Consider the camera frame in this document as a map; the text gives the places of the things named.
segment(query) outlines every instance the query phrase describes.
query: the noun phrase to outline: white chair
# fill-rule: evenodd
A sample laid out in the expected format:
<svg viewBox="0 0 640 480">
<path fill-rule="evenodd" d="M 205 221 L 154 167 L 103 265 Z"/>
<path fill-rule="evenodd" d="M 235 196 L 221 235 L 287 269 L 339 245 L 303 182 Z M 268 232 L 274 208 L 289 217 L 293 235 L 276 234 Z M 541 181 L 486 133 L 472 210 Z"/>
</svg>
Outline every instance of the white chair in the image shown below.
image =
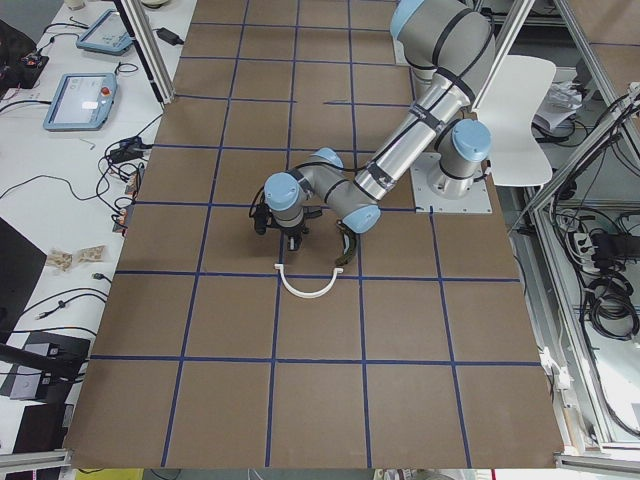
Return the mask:
<svg viewBox="0 0 640 480">
<path fill-rule="evenodd" d="M 555 73 L 547 60 L 507 55 L 476 109 L 491 132 L 495 185 L 530 187 L 551 179 L 551 165 L 531 133 L 531 121 Z"/>
</svg>

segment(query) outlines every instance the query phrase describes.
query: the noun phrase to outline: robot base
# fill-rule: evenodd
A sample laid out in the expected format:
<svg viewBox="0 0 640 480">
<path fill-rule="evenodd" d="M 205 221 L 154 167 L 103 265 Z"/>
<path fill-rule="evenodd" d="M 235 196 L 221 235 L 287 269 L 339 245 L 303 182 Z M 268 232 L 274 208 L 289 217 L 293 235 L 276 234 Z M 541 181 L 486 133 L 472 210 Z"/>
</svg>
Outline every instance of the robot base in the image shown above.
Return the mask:
<svg viewBox="0 0 640 480">
<path fill-rule="evenodd" d="M 474 183 L 467 195 L 457 200 L 449 200 L 435 193 L 427 183 L 427 175 L 432 166 L 440 160 L 438 153 L 422 153 L 411 165 L 411 184 L 416 212 L 429 213 L 462 213 L 489 215 L 491 201 L 484 180 Z"/>
</svg>

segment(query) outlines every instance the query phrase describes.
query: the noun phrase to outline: white table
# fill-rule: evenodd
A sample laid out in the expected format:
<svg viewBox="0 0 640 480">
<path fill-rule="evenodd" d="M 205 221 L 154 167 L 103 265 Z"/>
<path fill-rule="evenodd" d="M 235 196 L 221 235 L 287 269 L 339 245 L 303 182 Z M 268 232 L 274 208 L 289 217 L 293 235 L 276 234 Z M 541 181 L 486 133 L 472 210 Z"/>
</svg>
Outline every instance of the white table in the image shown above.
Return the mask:
<svg viewBox="0 0 640 480">
<path fill-rule="evenodd" d="M 181 38 L 185 38 L 197 0 L 172 0 L 158 10 L 147 10 L 152 28 L 166 27 Z M 53 22 L 68 22 L 74 19 L 87 24 L 93 23 L 102 12 L 113 8 L 109 2 L 90 1 L 86 7 L 71 12 L 62 6 Z M 52 27 L 53 32 L 77 32 L 83 30 L 70 27 Z M 45 34 L 38 46 L 45 45 L 51 34 Z M 158 46 L 167 69 L 173 78 L 181 46 L 171 46 L 158 40 Z M 40 77 L 40 83 L 32 90 L 22 90 L 7 101 L 0 101 L 0 107 L 9 102 L 26 99 L 51 100 L 60 77 L 64 73 L 113 72 L 119 61 L 133 63 L 139 67 L 135 74 L 118 76 L 118 91 L 109 119 L 96 132 L 47 132 L 42 122 L 47 111 L 46 105 L 17 106 L 0 114 L 0 193 L 7 188 L 40 174 L 48 174 L 68 179 L 81 197 L 95 193 L 95 185 L 100 177 L 98 159 L 111 143 L 135 135 L 149 121 L 162 113 L 160 104 L 149 86 L 145 72 L 134 49 L 121 57 L 86 52 L 75 47 L 73 36 L 60 36 L 55 43 L 43 51 L 50 57 Z M 145 143 L 152 143 L 159 121 L 142 135 Z M 91 147 L 80 139 L 92 142 Z M 114 200 L 124 192 L 124 184 L 110 180 L 111 190 L 104 195 Z M 101 272 L 111 278 L 113 275 L 123 238 L 112 233 L 111 211 L 98 199 L 79 202 L 74 199 L 63 182 L 39 179 L 23 186 L 0 200 L 0 217 L 27 237 L 45 253 L 52 248 L 74 252 L 81 248 L 106 245 L 108 258 L 97 264 L 84 264 L 68 272 L 58 272 L 46 267 L 29 304 L 54 293 L 76 287 L 101 288 L 105 292 L 109 284 L 91 278 L 94 272 Z M 94 298 L 82 298 L 71 303 L 43 320 L 36 320 L 37 313 L 55 307 L 56 300 L 35 309 L 20 319 L 16 329 L 47 328 L 57 326 L 83 326 L 97 330 L 104 305 Z M 90 334 L 77 330 L 53 333 L 89 338 Z M 26 334 L 13 334 L 9 345 L 21 347 Z M 10 365 L 0 362 L 0 371 L 6 372 Z M 75 403 L 81 384 L 75 385 L 68 397 L 68 403 Z M 11 453 L 25 406 L 35 402 L 22 402 L 0 397 L 0 454 Z"/>
</svg>

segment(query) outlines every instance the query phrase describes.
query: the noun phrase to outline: white bracket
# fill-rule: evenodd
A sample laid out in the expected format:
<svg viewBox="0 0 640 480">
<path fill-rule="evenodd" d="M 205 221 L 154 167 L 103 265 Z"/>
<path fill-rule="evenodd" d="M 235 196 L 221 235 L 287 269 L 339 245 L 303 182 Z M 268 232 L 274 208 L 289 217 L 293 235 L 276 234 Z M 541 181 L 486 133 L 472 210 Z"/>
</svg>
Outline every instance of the white bracket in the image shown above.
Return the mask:
<svg viewBox="0 0 640 480">
<path fill-rule="evenodd" d="M 282 263 L 276 263 L 274 268 L 280 272 L 280 278 L 282 279 L 282 284 L 284 287 L 289 290 L 290 293 L 300 298 L 318 298 L 327 293 L 331 288 L 333 288 L 333 284 L 336 283 L 336 279 L 338 278 L 338 274 L 344 272 L 342 268 L 334 268 L 333 276 L 331 277 L 331 281 L 322 289 L 317 292 L 301 292 L 300 290 L 291 286 L 291 284 L 287 281 L 284 276 L 284 265 Z"/>
</svg>

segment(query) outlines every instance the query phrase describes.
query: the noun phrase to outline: black bag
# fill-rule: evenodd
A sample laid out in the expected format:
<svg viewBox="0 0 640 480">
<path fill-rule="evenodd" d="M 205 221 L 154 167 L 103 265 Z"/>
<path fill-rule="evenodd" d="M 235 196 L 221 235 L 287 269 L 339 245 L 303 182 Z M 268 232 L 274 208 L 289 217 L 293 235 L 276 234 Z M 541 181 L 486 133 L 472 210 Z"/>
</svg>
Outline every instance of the black bag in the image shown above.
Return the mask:
<svg viewBox="0 0 640 480">
<path fill-rule="evenodd" d="M 0 20 L 0 94 L 20 84 L 24 70 L 22 59 L 35 50 L 33 40 Z"/>
</svg>

